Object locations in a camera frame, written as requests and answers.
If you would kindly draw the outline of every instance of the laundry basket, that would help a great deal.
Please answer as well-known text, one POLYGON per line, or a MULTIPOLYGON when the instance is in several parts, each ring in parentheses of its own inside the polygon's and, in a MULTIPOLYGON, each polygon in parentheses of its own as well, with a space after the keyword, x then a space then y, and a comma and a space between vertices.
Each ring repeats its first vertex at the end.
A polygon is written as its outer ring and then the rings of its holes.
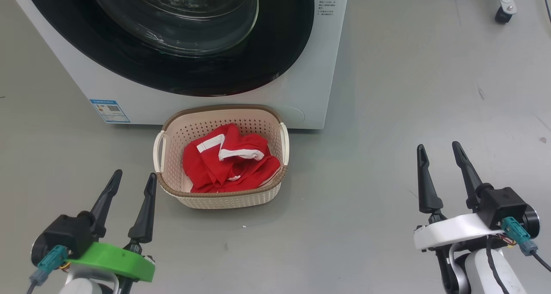
POLYGON ((153 145, 153 165, 165 192, 191 208, 226 209, 265 204, 272 200, 287 174, 289 134, 279 115, 266 106, 218 105, 180 111, 171 116, 153 145), (183 148, 225 124, 236 124, 242 135, 257 133, 268 140, 281 167, 262 187, 221 193, 191 193, 193 184, 183 172, 183 148))

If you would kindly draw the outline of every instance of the caster wheel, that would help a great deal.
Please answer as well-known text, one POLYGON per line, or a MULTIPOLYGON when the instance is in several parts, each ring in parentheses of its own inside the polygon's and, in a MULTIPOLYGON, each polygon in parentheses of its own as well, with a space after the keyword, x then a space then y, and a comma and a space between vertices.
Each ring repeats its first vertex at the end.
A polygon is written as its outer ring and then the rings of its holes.
POLYGON ((500 24, 505 24, 511 21, 512 14, 505 13, 503 8, 499 7, 498 13, 495 14, 495 21, 500 24))

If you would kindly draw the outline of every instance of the red garment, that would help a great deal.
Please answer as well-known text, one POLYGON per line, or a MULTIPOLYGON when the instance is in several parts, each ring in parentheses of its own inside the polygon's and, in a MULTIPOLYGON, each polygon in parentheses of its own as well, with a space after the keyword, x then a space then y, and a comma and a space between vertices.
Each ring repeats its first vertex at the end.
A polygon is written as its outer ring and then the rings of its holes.
POLYGON ((279 166, 266 139, 256 133, 241 136, 235 124, 223 125, 183 149, 191 192, 252 190, 268 182, 279 166))

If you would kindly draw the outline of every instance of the white handle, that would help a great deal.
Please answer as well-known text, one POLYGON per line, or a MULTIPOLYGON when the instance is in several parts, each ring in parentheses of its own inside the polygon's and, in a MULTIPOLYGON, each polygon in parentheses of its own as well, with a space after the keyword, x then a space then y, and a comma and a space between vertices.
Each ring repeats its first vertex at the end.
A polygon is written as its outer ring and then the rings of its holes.
POLYGON ((283 165, 288 165, 289 164, 289 132, 287 131, 287 127, 285 126, 285 124, 283 124, 283 122, 281 122, 281 131, 282 131, 282 141, 283 141, 283 145, 285 145, 284 147, 284 150, 285 150, 285 155, 283 157, 283 165))
POLYGON ((155 172, 163 173, 163 166, 165 163, 165 150, 166 150, 167 136, 165 131, 161 131, 157 138, 155 138, 155 143, 153 144, 153 166, 155 167, 155 172), (159 145, 163 141, 163 151, 161 152, 161 162, 159 163, 159 145))

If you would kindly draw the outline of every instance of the black cable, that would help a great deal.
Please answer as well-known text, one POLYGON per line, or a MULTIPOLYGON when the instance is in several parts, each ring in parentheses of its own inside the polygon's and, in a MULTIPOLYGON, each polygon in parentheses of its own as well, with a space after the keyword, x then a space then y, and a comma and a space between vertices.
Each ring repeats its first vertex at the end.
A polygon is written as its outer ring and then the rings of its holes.
POLYGON ((547 17, 549 17, 549 23, 551 23, 551 12, 549 11, 549 4, 547 3, 547 0, 545 1, 545 7, 547 8, 547 17))
POLYGON ((541 257, 539 257, 535 250, 530 251, 530 254, 534 256, 534 258, 539 261, 539 264, 543 265, 545 269, 551 271, 551 266, 549 266, 549 264, 547 264, 541 257))
POLYGON ((492 238, 493 237, 491 235, 486 236, 486 256, 488 257, 488 264, 490 265, 490 269, 492 269, 492 273, 494 274, 495 282, 497 282, 498 285, 501 287, 503 294, 509 294, 507 288, 499 278, 498 271, 495 269, 494 258, 492 257, 492 238))
POLYGON ((31 282, 31 285, 29 286, 29 290, 27 290, 27 294, 31 294, 33 293, 34 291, 34 288, 36 287, 36 280, 34 280, 33 282, 31 282))

